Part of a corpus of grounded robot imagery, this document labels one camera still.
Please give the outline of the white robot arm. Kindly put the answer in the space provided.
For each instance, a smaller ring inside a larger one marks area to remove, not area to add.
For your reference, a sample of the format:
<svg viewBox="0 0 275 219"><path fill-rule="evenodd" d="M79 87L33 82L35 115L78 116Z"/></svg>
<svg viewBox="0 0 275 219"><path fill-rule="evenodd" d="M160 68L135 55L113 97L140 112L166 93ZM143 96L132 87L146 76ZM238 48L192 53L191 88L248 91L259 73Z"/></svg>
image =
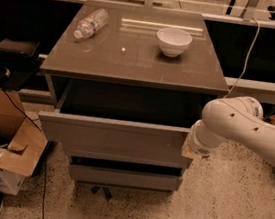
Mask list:
<svg viewBox="0 0 275 219"><path fill-rule="evenodd" d="M253 97L209 101L186 136L185 154L207 157L220 144L232 140L275 167L275 126L262 120L262 110Z"/></svg>

